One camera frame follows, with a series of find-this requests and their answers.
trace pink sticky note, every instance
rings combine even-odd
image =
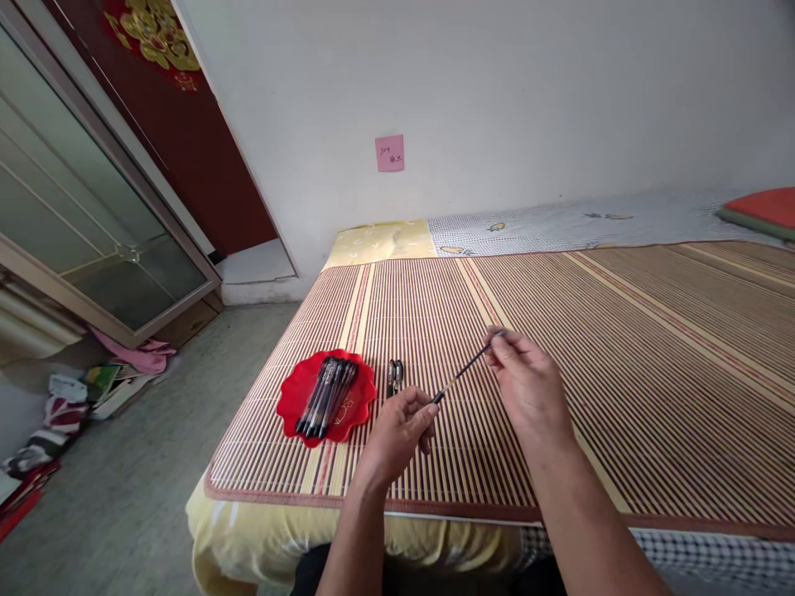
[[[403,162],[403,135],[381,137],[375,140],[375,156],[378,158],[378,171],[400,171]]]

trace hand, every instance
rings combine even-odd
[[[517,331],[489,327],[486,363],[497,375],[505,410],[520,440],[574,440],[560,370],[552,357]]]
[[[417,387],[407,387],[387,399],[367,439],[354,480],[386,490],[408,467],[417,445],[423,454],[431,452],[436,435],[433,419],[439,406]]]

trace yellow bedsheet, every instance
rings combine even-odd
[[[435,256],[426,220],[388,222],[340,232],[324,268]],[[209,596],[255,594],[268,581],[291,584],[301,556],[334,536],[336,509],[217,501],[205,495],[204,483],[185,512],[194,575]],[[390,555],[451,571],[510,570],[523,551],[516,526],[417,517],[387,516],[386,542]]]
[[[393,258],[435,256],[427,220],[386,222],[338,233],[323,268],[364,265]]]

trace red door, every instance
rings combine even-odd
[[[168,0],[45,4],[215,249],[276,238]]]

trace red cushion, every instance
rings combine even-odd
[[[795,186],[763,190],[729,201],[724,207],[771,224],[795,228]]]

